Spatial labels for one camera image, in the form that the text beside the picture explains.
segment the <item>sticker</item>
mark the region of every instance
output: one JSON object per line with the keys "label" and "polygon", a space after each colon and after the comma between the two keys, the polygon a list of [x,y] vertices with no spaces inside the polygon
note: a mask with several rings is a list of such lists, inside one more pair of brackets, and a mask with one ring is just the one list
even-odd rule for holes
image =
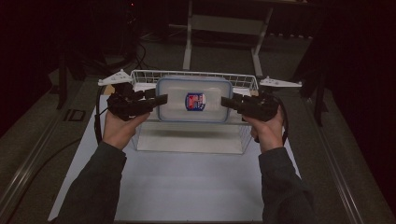
{"label": "sticker", "polygon": [[203,111],[205,108],[206,100],[203,93],[189,92],[186,96],[186,109],[188,111]]}

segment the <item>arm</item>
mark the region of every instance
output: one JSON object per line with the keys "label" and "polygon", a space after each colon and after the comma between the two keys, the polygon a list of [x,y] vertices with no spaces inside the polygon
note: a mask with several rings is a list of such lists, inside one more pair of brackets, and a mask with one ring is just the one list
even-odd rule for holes
{"label": "arm", "polygon": [[113,223],[126,147],[149,114],[123,121],[107,111],[105,132],[91,159],[67,191],[56,223]]}
{"label": "arm", "polygon": [[280,108],[266,122],[244,117],[252,125],[251,135],[260,140],[264,223],[317,223],[313,197],[291,163],[282,142]]}

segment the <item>container lid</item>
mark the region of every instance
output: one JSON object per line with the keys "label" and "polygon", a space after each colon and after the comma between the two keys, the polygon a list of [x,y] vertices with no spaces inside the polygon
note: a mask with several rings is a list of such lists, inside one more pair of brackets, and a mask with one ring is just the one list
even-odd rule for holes
{"label": "container lid", "polygon": [[229,109],[221,96],[232,98],[233,85],[223,77],[166,76],[157,82],[156,94],[168,94],[168,103],[157,106],[161,121],[224,122]]}

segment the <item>gray sleeve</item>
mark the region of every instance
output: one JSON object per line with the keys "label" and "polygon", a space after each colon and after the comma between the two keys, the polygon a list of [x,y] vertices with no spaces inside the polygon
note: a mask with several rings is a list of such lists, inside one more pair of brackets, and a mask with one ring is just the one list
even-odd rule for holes
{"label": "gray sleeve", "polygon": [[259,156],[264,223],[317,223],[309,187],[295,174],[284,147]]}
{"label": "gray sleeve", "polygon": [[101,142],[73,181],[56,223],[113,223],[125,153]]}

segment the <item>dark background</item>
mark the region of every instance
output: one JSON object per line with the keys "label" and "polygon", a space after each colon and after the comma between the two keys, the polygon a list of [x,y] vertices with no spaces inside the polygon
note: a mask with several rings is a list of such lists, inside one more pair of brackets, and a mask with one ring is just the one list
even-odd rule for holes
{"label": "dark background", "polygon": [[[312,8],[278,6],[268,31],[284,38],[314,37],[294,76],[309,80],[315,87],[318,76],[326,75],[326,87],[332,90],[395,213],[395,1],[310,3],[324,4],[326,9],[315,9],[312,14]],[[134,51],[136,43],[124,40],[137,36],[139,26],[166,35],[166,24],[185,24],[188,5],[181,0],[7,0],[0,4],[0,135],[50,90],[47,74],[58,67],[59,52],[64,46],[104,63],[107,54]],[[247,9],[235,10],[236,7],[237,4],[228,4],[221,12],[233,15],[238,11],[243,17]],[[198,8],[210,11],[213,6]],[[250,14],[261,15],[260,7],[254,8],[259,14],[253,9]],[[80,59],[73,53],[69,54],[68,65],[83,72]]]}

